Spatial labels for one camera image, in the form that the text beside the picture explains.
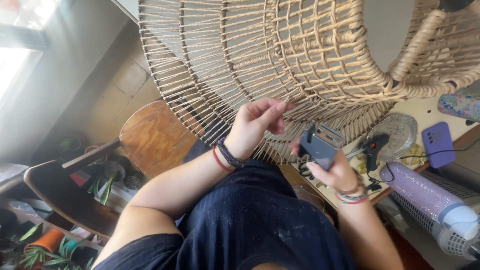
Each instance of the red string bracelet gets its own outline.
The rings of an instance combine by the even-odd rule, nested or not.
[[[220,160],[219,160],[219,159],[218,159],[218,157],[216,156],[216,153],[215,153],[215,146],[212,146],[212,148],[213,148],[213,151],[212,151],[212,152],[213,152],[213,158],[215,159],[216,163],[217,163],[217,164],[220,166],[220,168],[222,168],[222,169],[224,169],[224,170],[228,171],[229,173],[232,173],[232,172],[233,172],[233,170],[230,170],[229,168],[227,168],[227,167],[223,166],[223,164],[220,162]]]
[[[346,204],[358,204],[358,203],[361,203],[361,202],[364,202],[366,200],[368,200],[368,196],[366,196],[365,198],[361,199],[361,200],[358,200],[358,201],[353,201],[353,202],[347,202],[347,201],[344,201],[342,200],[342,198],[340,198],[340,196],[338,196],[338,193],[335,192],[335,197],[341,201],[342,203],[346,203]]]

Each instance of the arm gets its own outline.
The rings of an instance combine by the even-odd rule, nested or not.
[[[298,152],[298,144],[292,144],[293,153]],[[313,176],[330,187],[353,190],[357,186],[357,177],[342,151],[335,155],[329,171],[312,162],[307,163],[307,167]],[[359,204],[338,202],[337,207],[340,236],[359,267],[370,270],[403,269],[400,256],[369,200]]]
[[[243,105],[224,144],[238,159],[247,159],[260,143],[266,130],[273,134],[284,131],[282,113],[295,106],[274,98],[263,98]],[[220,162],[228,164],[215,149]],[[174,220],[191,209],[228,173],[215,161],[212,150],[173,168],[149,181],[125,207],[115,232],[93,267],[127,243],[145,235],[178,233]]]

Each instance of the woven chair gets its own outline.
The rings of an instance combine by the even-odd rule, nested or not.
[[[388,72],[370,55],[362,0],[141,0],[140,34],[162,97],[204,141],[212,139],[204,136],[208,126],[224,130],[248,101],[295,103],[285,114],[286,133],[266,133],[255,153],[285,164],[301,161],[288,144],[312,120],[349,143],[398,101],[479,79],[479,1],[445,13],[438,0],[417,0]]]

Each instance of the person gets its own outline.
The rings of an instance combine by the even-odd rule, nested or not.
[[[248,159],[266,130],[284,132],[282,114],[294,108],[274,98],[242,105],[218,147],[139,190],[94,269],[403,269],[372,204],[357,199],[364,186],[342,151],[329,171],[307,164],[352,198],[338,204],[340,233],[318,208],[297,199],[277,166]],[[296,154],[298,141],[291,147]],[[231,165],[245,160],[242,168]]]

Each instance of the silver tray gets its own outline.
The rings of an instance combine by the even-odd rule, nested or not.
[[[377,134],[390,135],[388,143],[382,147],[378,160],[393,161],[405,154],[417,140],[417,121],[408,115],[394,113],[383,119],[368,132],[367,139]]]

